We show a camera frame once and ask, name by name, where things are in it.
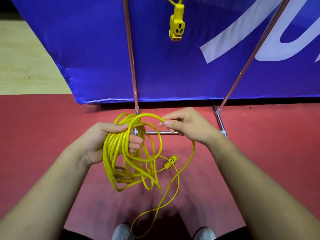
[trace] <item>red carpet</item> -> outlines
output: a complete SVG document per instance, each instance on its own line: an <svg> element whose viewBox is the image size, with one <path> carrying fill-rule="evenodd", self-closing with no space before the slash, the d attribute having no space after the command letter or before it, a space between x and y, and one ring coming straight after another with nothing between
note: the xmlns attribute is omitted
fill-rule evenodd
<svg viewBox="0 0 320 240"><path fill-rule="evenodd" d="M258 166L320 218L320 104L227 106L221 113L229 138ZM0 218L32 187L62 150L96 122L113 122L122 112L86 113L72 95L0 96ZM175 109L147 109L163 116ZM196 108L217 127L211 107ZM177 154L178 168L191 153L185 137L163 136L163 155ZM172 178L165 171L164 187ZM217 236L244 226L242 217L208 150L196 144L174 201L159 218L177 212L190 235L202 226ZM110 239L118 224L155 207L164 190L136 185L117 193L102 164L94 165L71 210L66 228L95 240Z"/></svg>

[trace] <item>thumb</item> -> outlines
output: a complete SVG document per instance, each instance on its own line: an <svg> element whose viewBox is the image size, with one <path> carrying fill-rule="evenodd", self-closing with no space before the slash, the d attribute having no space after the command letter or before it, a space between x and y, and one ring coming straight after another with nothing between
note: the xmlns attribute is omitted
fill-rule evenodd
<svg viewBox="0 0 320 240"><path fill-rule="evenodd" d="M174 129L175 131L182 131L183 123L177 120L166 120L163 125L170 129Z"/></svg>
<svg viewBox="0 0 320 240"><path fill-rule="evenodd" d="M100 123L100 129L109 133L123 132L128 126L128 124Z"/></svg>

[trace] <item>yellow cord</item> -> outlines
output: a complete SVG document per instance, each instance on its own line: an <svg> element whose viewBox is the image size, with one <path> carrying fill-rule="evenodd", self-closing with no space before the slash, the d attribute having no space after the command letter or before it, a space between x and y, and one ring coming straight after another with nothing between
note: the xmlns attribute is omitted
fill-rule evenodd
<svg viewBox="0 0 320 240"><path fill-rule="evenodd" d="M126 115L125 118L123 118L120 122L120 118L122 116ZM125 125L129 124L128 128L126 131L121 132L121 133L109 133L104 141L103 144L103 165L106 170L106 175L108 176L112 186L114 189L118 192L123 191L127 188L129 188L132 185L138 184L140 182L143 183L144 187L147 190L152 190L154 185L157 185L159 189L161 189L161 186L158 181L157 173L164 170L165 168L162 168L160 170L156 169L156 159L158 157L162 157L166 160L168 160L166 157L161 156L161 151L162 151L162 139L160 136L159 131L156 129L156 127L150 123L143 123L141 120L141 117L154 117L157 118L158 120L164 122L165 120L160 118L157 115L154 115L152 113L142 113L139 115L136 114L128 114L128 113L122 113L120 114L116 120L114 121L114 124L120 124L120 125ZM146 134L146 129L145 125L151 126L158 134L159 141L160 141L160 149L157 154L155 154L155 146L154 143L151 139L151 137ZM143 143L141 145L141 148L143 149L144 153L146 154L146 158L142 158L141 154L141 149L136 150L135 153L129 153L129 136L130 136L130 131L132 128L137 128L138 130L138 136L143 139ZM151 144L152 144L152 156L150 156L148 150L146 149L146 146L144 145L144 139L145 135L150 139ZM179 185L180 185L180 178L179 174L186 168L186 166L189 164L191 161L194 153L195 153L195 142L192 141L192 153L189 158L189 160L186 162L186 164L182 167L180 171L177 170L177 168L174 166L174 169L176 170L176 175L172 178L170 181L167 190L160 201L159 205L157 208L152 209L152 210L147 210L140 215L138 215L137 218L133 221L131 225L131 232L134 223L138 220L139 217L141 217L143 214L149 213L151 211L156 211L155 216L153 218L152 224L149 227L149 229L141 236L134 236L134 238L142 238L148 234L150 229L152 228L159 209L167 206L177 195ZM116 161L117 161L117 156L123 154L123 167L116 166ZM151 186L147 186L146 184L146 179L149 178L151 181ZM174 194L174 196L164 205L161 205L163 201L165 200L165 197L168 194L168 191L170 189L171 184L175 180L175 178L178 178L178 186L177 190ZM126 186L122 188L118 188L116 186L117 183L125 183Z"/></svg>
<svg viewBox="0 0 320 240"><path fill-rule="evenodd" d="M176 3L174 3L172 0L168 0L168 2L170 2L170 4L171 4L171 5L176 5Z"/></svg>

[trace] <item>light wood surface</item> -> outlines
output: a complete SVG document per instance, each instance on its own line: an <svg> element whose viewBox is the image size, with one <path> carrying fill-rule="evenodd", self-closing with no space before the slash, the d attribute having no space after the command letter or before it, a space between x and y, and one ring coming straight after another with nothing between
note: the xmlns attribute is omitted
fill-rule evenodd
<svg viewBox="0 0 320 240"><path fill-rule="evenodd" d="M0 20L0 95L71 93L23 20Z"/></svg>

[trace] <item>gray sneaker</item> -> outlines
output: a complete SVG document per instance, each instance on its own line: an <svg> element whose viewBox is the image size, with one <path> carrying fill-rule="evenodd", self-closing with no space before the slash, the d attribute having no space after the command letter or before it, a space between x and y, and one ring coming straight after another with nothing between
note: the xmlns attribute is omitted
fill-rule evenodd
<svg viewBox="0 0 320 240"><path fill-rule="evenodd" d="M201 228L200 231L197 232L197 234L194 236L194 240L214 240L216 239L216 236L214 232L207 228Z"/></svg>
<svg viewBox="0 0 320 240"><path fill-rule="evenodd" d="M111 240L134 240L134 237L130 232L130 227L121 224L114 230Z"/></svg>

